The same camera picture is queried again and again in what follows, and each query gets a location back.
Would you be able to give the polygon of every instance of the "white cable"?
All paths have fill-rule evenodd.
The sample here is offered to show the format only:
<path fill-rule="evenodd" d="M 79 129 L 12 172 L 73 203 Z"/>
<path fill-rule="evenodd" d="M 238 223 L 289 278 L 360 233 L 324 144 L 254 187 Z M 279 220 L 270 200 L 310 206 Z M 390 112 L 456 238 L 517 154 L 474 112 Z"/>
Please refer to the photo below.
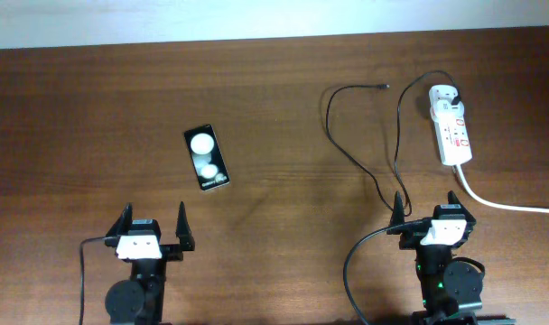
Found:
<path fill-rule="evenodd" d="M 509 205 L 505 205 L 505 204 L 497 204 L 497 203 L 489 202 L 488 200 L 484 200 L 484 199 L 480 198 L 477 194 L 475 194 L 473 192 L 473 190 L 471 190 L 470 185 L 467 183 L 467 181 L 465 181 L 465 175 L 463 175 L 463 170 L 461 169 L 461 166 L 460 165 L 455 165 L 453 167 L 454 167 L 455 171 L 457 172 L 457 174 L 459 175 L 459 178 L 461 180 L 461 184 L 465 188 L 465 191 L 467 191 L 469 193 L 469 195 L 479 203 L 482 203 L 482 204 L 485 204 L 487 206 L 490 206 L 492 208 L 497 208 L 497 209 L 509 209 L 509 210 L 514 210 L 514 211 L 549 213 L 549 209 L 545 209 L 545 208 L 528 208 L 528 207 L 509 206 Z"/>

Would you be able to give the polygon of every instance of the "wooden table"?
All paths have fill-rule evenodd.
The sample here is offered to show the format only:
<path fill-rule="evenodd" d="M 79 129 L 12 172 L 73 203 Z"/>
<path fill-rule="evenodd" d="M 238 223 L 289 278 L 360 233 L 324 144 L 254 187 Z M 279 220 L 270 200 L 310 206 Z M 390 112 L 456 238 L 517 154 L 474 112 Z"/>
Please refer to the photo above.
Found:
<path fill-rule="evenodd" d="M 197 249 L 168 265 L 165 320 L 351 320 L 344 258 L 390 212 L 325 137 L 324 107 L 340 85 L 391 85 L 341 93 L 330 120 L 391 201 L 396 101 L 435 69 L 461 87 L 472 189 L 549 207 L 549 28 L 0 51 L 0 324 L 75 323 L 79 242 L 131 201 L 172 243 L 181 200 Z M 484 207 L 442 166 L 427 91 L 446 82 L 421 82 L 402 107 L 412 218 L 455 190 L 478 220 L 458 254 L 488 268 L 481 314 L 549 324 L 549 215 Z M 182 133 L 207 123 L 232 182 L 202 192 Z M 354 257 L 350 283 L 371 319 L 423 308 L 414 253 L 397 242 L 373 239 Z M 86 255 L 86 323 L 104 324 L 129 265 L 100 244 Z"/>

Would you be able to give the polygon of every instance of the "power strip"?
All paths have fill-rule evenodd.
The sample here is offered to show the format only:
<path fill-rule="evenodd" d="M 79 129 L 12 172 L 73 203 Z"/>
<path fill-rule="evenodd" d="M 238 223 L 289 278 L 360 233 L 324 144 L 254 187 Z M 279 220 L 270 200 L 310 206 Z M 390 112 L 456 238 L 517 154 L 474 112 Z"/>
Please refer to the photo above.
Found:
<path fill-rule="evenodd" d="M 471 154 L 470 139 L 467 137 L 465 127 L 465 106 L 459 97 L 459 91 L 453 86 L 437 85 L 429 90 L 431 102 L 431 119 L 435 123 L 435 133 L 439 144 L 441 162 L 446 166 L 452 166 L 457 173 L 461 185 L 465 191 L 477 202 L 492 208 L 509 209 L 514 211 L 549 213 L 549 209 L 530 208 L 498 204 L 480 198 L 465 179 L 461 165 L 473 158 Z"/>
<path fill-rule="evenodd" d="M 441 161 L 446 166 L 466 163 L 473 157 L 463 118 L 465 107 L 462 102 L 452 104 L 458 93 L 455 87 L 447 85 L 429 90 L 431 119 L 435 123 Z"/>

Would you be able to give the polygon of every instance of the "white label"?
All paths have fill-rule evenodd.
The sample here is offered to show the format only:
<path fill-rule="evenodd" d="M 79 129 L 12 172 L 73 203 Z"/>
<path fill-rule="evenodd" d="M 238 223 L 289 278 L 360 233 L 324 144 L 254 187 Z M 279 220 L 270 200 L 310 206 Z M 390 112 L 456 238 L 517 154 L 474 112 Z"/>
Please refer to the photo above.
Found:
<path fill-rule="evenodd" d="M 152 223 L 151 219 L 141 219 L 132 221 L 133 225 L 149 225 Z"/>
<path fill-rule="evenodd" d="M 162 258 L 163 254 L 158 246 L 155 235 L 121 236 L 116 254 L 119 259 Z"/>
<path fill-rule="evenodd" d="M 441 209 L 461 209 L 461 205 L 459 204 L 442 204 Z"/>
<path fill-rule="evenodd" d="M 421 245 L 455 245 L 463 238 L 466 226 L 465 220 L 431 220 L 431 227 L 421 239 Z"/>

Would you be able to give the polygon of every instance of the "black cable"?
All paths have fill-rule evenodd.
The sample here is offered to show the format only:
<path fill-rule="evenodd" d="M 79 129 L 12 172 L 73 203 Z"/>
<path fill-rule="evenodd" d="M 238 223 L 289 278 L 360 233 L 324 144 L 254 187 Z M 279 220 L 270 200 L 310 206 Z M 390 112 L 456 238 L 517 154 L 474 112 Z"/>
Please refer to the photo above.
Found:
<path fill-rule="evenodd" d="M 481 271 L 481 277 L 485 276 L 485 266 L 481 262 L 478 262 L 474 259 L 470 259 L 468 257 L 455 257 L 451 261 L 452 262 L 455 262 L 455 261 L 465 262 L 465 263 L 474 265 L 475 267 L 477 267 Z"/>
<path fill-rule="evenodd" d="M 80 289 L 79 289 L 79 325 L 82 325 L 82 322 L 84 321 L 84 245 L 86 245 L 87 243 L 92 243 L 97 241 L 105 241 L 111 238 L 115 238 L 115 237 L 88 238 L 88 239 L 82 240 L 82 242 L 79 243 L 79 266 L 81 270 Z"/>
<path fill-rule="evenodd" d="M 377 193 L 379 195 L 379 198 L 383 201 L 383 204 L 385 204 L 385 206 L 390 209 L 391 211 L 393 211 L 393 208 L 391 208 L 391 206 L 389 205 L 389 203 L 386 202 L 385 198 L 383 197 L 383 193 L 381 193 L 381 189 L 379 188 L 379 183 L 377 181 L 377 178 L 375 178 L 375 175 L 373 175 L 372 172 L 370 172 L 367 168 L 365 168 L 365 166 L 363 166 L 362 164 L 360 164 L 355 158 L 353 158 L 353 156 L 351 156 L 349 153 L 347 153 L 347 151 L 345 149 L 343 149 L 340 145 L 338 145 L 335 140 L 332 138 L 332 135 L 330 135 L 330 131 L 329 131 L 329 112 L 330 112 L 330 103 L 332 102 L 332 99 L 335 97 L 335 95 L 337 95 L 340 91 L 344 90 L 344 89 L 349 89 L 349 88 L 377 88 L 377 89 L 387 89 L 389 88 L 389 85 L 387 84 L 379 84 L 379 85 L 350 85 L 350 86 L 345 86 L 345 87 L 341 87 L 337 90 L 335 90 L 332 95 L 330 95 L 330 98 L 329 98 L 329 104 L 327 105 L 327 115 L 325 116 L 325 130 L 327 131 L 327 137 L 329 138 L 329 141 L 334 144 L 337 149 L 339 149 L 339 151 L 341 151 L 345 156 L 347 156 L 347 158 L 349 158 L 349 160 L 351 160 L 352 163 L 356 164 L 360 169 L 362 169 L 363 171 L 365 171 L 369 176 L 371 176 L 371 178 L 373 179 L 373 181 L 375 182 L 375 187 L 377 188 Z"/>
<path fill-rule="evenodd" d="M 367 318 L 365 318 L 365 315 L 363 315 L 363 312 L 361 311 L 361 309 L 357 306 L 357 303 L 355 302 L 355 299 L 353 298 L 353 295 L 350 292 L 349 281 L 347 280 L 347 268 L 349 267 L 349 262 L 350 262 L 351 257 L 353 256 L 353 254 L 355 254 L 355 251 L 357 251 L 357 249 L 363 243 L 365 243 L 370 238 L 372 238 L 376 235 L 382 234 L 382 233 L 384 233 L 386 231 L 389 231 L 389 230 L 398 230 L 398 229 L 406 228 L 406 227 L 416 225 L 416 224 L 419 224 L 419 223 L 422 223 L 422 222 L 423 222 L 422 220 L 415 220 L 415 221 L 406 222 L 406 223 L 401 224 L 401 225 L 381 228 L 379 230 L 373 231 L 372 233 L 362 237 L 357 242 L 357 244 L 355 244 L 353 246 L 353 248 L 350 249 L 350 252 L 347 255 L 347 259 L 345 260 L 345 265 L 343 266 L 343 284 L 345 284 L 345 291 L 347 292 L 347 296 L 349 297 L 350 304 L 353 306 L 353 309 L 357 312 L 357 315 L 361 318 L 361 320 L 363 321 L 363 323 L 365 323 L 365 325 L 370 325 L 370 323 L 368 322 Z"/>
<path fill-rule="evenodd" d="M 417 82 L 419 82 L 421 79 L 429 76 L 429 75 L 432 75 L 434 73 L 441 73 L 443 75 L 445 75 L 447 78 L 449 78 L 449 80 L 451 81 L 452 85 L 457 89 L 457 96 L 453 99 L 453 101 L 451 102 L 453 105 L 457 105 L 460 101 L 461 101 L 461 95 L 460 95 L 460 92 L 459 92 L 459 88 L 457 87 L 457 85 L 455 84 L 455 80 L 453 79 L 453 77 L 446 71 L 443 71 L 443 70 L 433 70 L 433 71 L 429 71 L 429 72 L 425 72 L 423 75 L 421 75 L 420 77 L 418 77 L 417 79 L 413 80 L 404 90 L 403 92 L 401 93 L 401 96 L 399 97 L 399 102 L 397 103 L 397 143 L 396 143 L 396 147 L 395 147 L 395 159 L 393 160 L 393 169 L 395 171 L 395 177 L 397 178 L 397 181 L 399 182 L 399 185 L 401 186 L 401 189 L 403 190 L 403 194 L 405 196 L 405 207 L 409 206 L 409 212 L 405 214 L 405 217 L 409 217 L 411 215 L 411 213 L 413 213 L 413 205 L 411 204 L 411 199 L 409 198 L 409 193 L 407 192 L 407 188 L 405 187 L 405 185 L 403 184 L 403 179 L 401 178 L 401 174 L 399 173 L 399 168 L 398 168 L 398 164 L 397 164 L 397 161 L 398 161 L 398 158 L 399 158 L 399 146 L 400 146 L 400 140 L 401 140 L 401 102 L 403 101 L 403 96 L 405 95 L 405 92 L 407 92 L 407 90 L 409 88 L 411 88 L 412 86 L 414 86 Z M 379 184 L 378 184 L 378 181 L 377 181 L 377 178 L 375 178 L 375 175 L 373 175 L 372 172 L 370 172 L 367 168 L 365 168 L 362 164 L 360 164 L 355 158 L 353 158 L 353 156 L 351 156 L 349 153 L 347 153 L 347 151 L 345 151 L 342 147 L 340 147 L 340 145 L 338 145 L 332 138 L 332 136 L 330 135 L 330 131 L 329 131 L 329 112 L 330 112 L 330 103 L 332 102 L 333 98 L 335 97 L 335 95 L 337 95 L 337 93 L 339 93 L 340 91 L 344 90 L 344 89 L 349 89 L 349 88 L 377 88 L 377 89 L 387 89 L 389 88 L 389 85 L 387 84 L 378 84 L 378 85 L 350 85 L 350 86 L 344 86 L 344 87 L 341 87 L 337 90 L 335 90 L 332 95 L 330 96 L 330 99 L 329 99 L 329 104 L 327 105 L 327 115 L 325 117 L 325 130 L 327 131 L 327 137 L 329 138 L 329 141 L 331 143 L 333 143 L 337 149 L 339 149 L 345 156 L 347 156 L 347 158 L 349 158 L 349 160 L 351 160 L 353 163 L 355 163 L 360 169 L 362 169 L 364 172 L 366 172 L 369 176 L 371 176 L 371 178 L 373 179 L 373 181 L 375 182 L 375 187 L 377 187 L 377 194 L 379 195 L 379 198 L 381 199 L 381 201 L 383 201 L 383 204 L 385 204 L 385 206 L 390 209 L 391 211 L 393 211 L 393 208 L 389 205 L 389 203 L 387 203 L 387 201 L 385 200 L 385 198 L 383 197 L 383 193 L 381 193 L 381 189 L 379 189 Z"/>

